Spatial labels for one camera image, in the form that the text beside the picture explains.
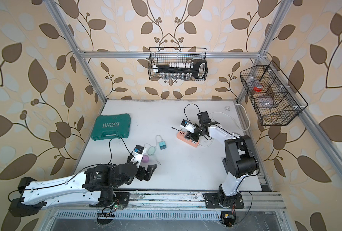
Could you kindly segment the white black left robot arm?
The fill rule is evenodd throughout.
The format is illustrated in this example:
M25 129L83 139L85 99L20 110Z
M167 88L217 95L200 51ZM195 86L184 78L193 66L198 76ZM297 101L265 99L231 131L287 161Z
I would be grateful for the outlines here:
M67 205L89 205L94 208L113 208L127 203L128 193L115 194L115 189L134 179L149 181L157 165L148 167L137 163L90 165L81 172L51 181L38 182L31 177L20 180L18 198L8 208L14 217L27 217L41 210Z

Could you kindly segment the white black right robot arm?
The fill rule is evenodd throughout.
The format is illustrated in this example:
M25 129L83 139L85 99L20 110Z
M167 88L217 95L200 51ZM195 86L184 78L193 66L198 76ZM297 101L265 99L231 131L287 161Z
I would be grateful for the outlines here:
M217 198L209 201L222 208L232 208L239 200L239 187L243 180L255 176L255 171L259 170L251 137L229 132L220 127L216 121L198 126L183 120L181 128L187 130L186 138L194 142L198 142L200 137L208 136L224 145L225 158L222 162L227 177L219 186Z

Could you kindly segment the mint green earbuds case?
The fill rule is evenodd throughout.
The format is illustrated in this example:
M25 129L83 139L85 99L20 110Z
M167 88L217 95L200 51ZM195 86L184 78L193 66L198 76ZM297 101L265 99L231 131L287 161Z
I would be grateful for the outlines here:
M148 156L153 156L156 152L156 148L154 146L151 146L148 148L147 155Z

